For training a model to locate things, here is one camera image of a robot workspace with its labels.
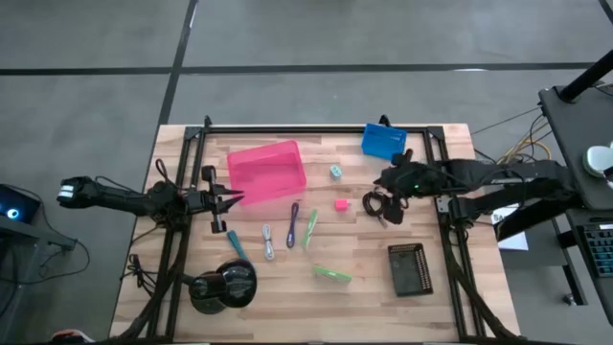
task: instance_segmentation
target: gray floor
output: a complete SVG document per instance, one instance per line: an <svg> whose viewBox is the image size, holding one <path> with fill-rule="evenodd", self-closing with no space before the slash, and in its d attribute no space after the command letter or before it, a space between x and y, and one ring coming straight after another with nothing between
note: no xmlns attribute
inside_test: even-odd
<svg viewBox="0 0 613 345"><path fill-rule="evenodd" d="M0 0L0 69L171 66L187 0ZM593 61L613 45L596 0L201 0L184 65ZM469 123L536 106L580 70L182 76L171 124ZM58 182L103 174L142 188L168 76L0 77L2 182L36 191L50 221L91 252L89 269L24 291L18 341L108 332L134 217L55 203ZM476 135L499 156L537 114ZM560 159L553 138L547 145ZM560 268L507 270L522 334L609 343L613 328L579 255L587 307L568 308ZM53 264L78 268L83 253Z"/></svg>

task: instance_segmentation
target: green marker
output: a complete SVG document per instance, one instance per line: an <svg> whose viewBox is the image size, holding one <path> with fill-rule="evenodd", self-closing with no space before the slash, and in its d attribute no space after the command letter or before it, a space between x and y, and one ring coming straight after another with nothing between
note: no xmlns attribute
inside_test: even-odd
<svg viewBox="0 0 613 345"><path fill-rule="evenodd" d="M335 272L333 270L325 269L318 265L313 268L313 271L318 276L322 276L322 277L331 279L332 281L337 282L337 283L349 283L352 280L351 275L347 275L347 274L343 274L340 272Z"/></svg>
<svg viewBox="0 0 613 345"><path fill-rule="evenodd" d="M307 248L310 243L310 237L313 235L313 229L315 228L315 223L317 222L317 210L313 210L310 213L310 219L308 220L308 229L305 232L305 236L303 237L303 247Z"/></svg>

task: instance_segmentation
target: pink plastic bin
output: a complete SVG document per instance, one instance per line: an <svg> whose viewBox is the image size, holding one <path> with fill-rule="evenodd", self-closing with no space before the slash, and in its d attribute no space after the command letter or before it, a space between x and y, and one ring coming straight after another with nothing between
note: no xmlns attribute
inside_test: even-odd
<svg viewBox="0 0 613 345"><path fill-rule="evenodd" d="M307 184L293 140L229 153L228 171L232 189L244 191L242 205L297 194Z"/></svg>

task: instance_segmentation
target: wooden tabletop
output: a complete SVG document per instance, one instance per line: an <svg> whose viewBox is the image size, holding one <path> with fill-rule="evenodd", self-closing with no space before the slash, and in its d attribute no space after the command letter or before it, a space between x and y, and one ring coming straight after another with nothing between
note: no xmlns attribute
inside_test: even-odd
<svg viewBox="0 0 613 345"><path fill-rule="evenodd" d="M450 158L474 158L467 125L443 125ZM161 126L147 179L149 188L162 179L155 170L155 159L162 158L169 176L176 175L184 126ZM306 341L453 341L457 333L439 227L432 198L411 199L401 225L384 229L376 218L364 212L361 197L373 188L373 181L389 162L362 154L358 134L227 134L208 135L203 165L216 166L218 183L230 187L226 155L228 152L295 140L306 173L306 190L241 207L236 205L223 216L228 228L236 230L240 242L258 274L254 301L243 309L227 309L217 315L196 311L183 286L175 328L175 341L198 342L306 342ZM409 135L407 148L414 160L425 161L423 141ZM193 153L189 160L191 173ZM329 166L343 171L340 181L329 176ZM208 186L202 181L198 189ZM336 198L350 201L349 211L337 213ZM296 222L297 244L285 246L292 202L300 203ZM307 229L308 217L316 208L319 219L308 251L299 244ZM225 234L212 234L210 214L194 217L185 272L198 275L215 270L237 257ZM270 224L276 258L264 258L261 227ZM139 218L134 236L153 227L148 218ZM159 265L164 230L140 239L130 253L140 256L144 269ZM432 277L431 295L398 298L394 293L387 257L390 244L423 243ZM477 225L468 240L477 289L493 312L512 332L518 334L509 287L491 227ZM312 273L314 265L350 274L348 285L327 281ZM467 298L463 296L466 323L472 319ZM166 326L162 307L161 327ZM124 331L141 311L148 295L136 287L136 279L123 280L111 335Z"/></svg>

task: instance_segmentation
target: blue plastic container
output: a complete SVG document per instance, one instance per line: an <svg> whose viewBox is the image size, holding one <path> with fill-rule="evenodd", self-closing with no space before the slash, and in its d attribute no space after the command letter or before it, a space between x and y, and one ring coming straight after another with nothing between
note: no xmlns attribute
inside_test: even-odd
<svg viewBox="0 0 613 345"><path fill-rule="evenodd" d="M362 138L362 151L379 158L392 160L394 153L404 153L405 130L366 124Z"/></svg>

